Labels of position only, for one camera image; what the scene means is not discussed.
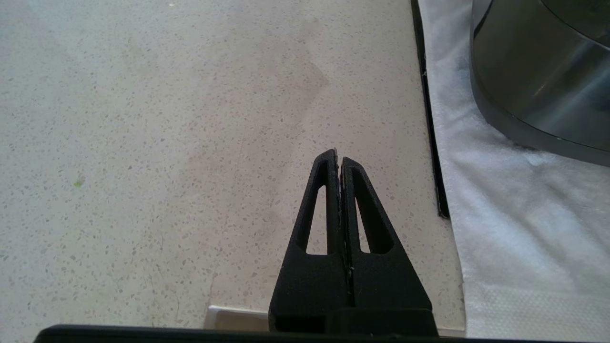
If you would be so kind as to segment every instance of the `speckled countertop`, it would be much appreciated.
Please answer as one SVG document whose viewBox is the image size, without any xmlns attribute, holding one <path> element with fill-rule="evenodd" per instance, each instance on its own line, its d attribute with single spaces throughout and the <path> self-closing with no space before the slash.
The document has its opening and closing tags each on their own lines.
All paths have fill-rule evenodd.
<svg viewBox="0 0 610 343">
<path fill-rule="evenodd" d="M 4 1 L 0 341 L 266 310 L 333 147 L 367 169 L 438 326 L 463 330 L 408 1 Z"/>
</svg>

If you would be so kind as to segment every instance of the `black edge strip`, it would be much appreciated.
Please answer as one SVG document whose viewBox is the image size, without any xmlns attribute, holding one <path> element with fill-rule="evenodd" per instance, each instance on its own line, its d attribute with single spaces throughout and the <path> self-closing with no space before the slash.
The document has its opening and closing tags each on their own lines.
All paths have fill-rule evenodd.
<svg viewBox="0 0 610 343">
<path fill-rule="evenodd" d="M 449 205 L 447 205 L 447 195 L 445 194 L 445 184 L 443 174 L 440 170 L 439 151 L 436 148 L 436 137 L 434 135 L 434 123 L 432 122 L 432 109 L 430 107 L 430 93 L 428 91 L 428 76 L 426 74 L 426 46 L 423 41 L 422 15 L 419 9 L 419 2 L 411 0 L 413 12 L 413 27 L 415 29 L 415 42 L 417 44 L 417 57 L 420 62 L 420 75 L 422 76 L 422 90 L 424 105 L 426 107 L 426 122 L 428 124 L 428 138 L 430 150 L 432 152 L 432 173 L 436 184 L 436 201 L 439 216 L 450 219 Z"/>
</svg>

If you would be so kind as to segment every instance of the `countertop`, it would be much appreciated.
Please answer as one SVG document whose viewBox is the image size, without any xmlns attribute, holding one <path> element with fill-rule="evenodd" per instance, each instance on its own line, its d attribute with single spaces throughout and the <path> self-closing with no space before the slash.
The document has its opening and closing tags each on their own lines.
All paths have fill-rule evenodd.
<svg viewBox="0 0 610 343">
<path fill-rule="evenodd" d="M 366 168 L 438 327 L 463 330 L 411 16 L 381 0 L 4 1 L 0 340 L 266 310 L 329 148 Z"/>
</svg>

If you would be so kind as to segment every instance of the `white cloth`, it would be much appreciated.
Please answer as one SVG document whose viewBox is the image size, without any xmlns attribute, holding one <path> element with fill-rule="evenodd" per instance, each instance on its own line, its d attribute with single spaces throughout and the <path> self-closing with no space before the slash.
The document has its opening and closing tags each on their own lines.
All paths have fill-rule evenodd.
<svg viewBox="0 0 610 343">
<path fill-rule="evenodd" d="M 610 341 L 610 168 L 521 148 L 470 87 L 469 0 L 420 1 L 466 335 Z"/>
</svg>

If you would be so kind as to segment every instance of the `terrazzo surface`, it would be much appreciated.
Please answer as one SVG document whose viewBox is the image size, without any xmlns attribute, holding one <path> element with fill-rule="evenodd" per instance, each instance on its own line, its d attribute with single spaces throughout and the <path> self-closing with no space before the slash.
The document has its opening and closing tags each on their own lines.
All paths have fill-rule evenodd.
<svg viewBox="0 0 610 343">
<path fill-rule="evenodd" d="M 266 310 L 329 148 L 463 330 L 408 1 L 0 0 L 0 341 Z"/>
</svg>

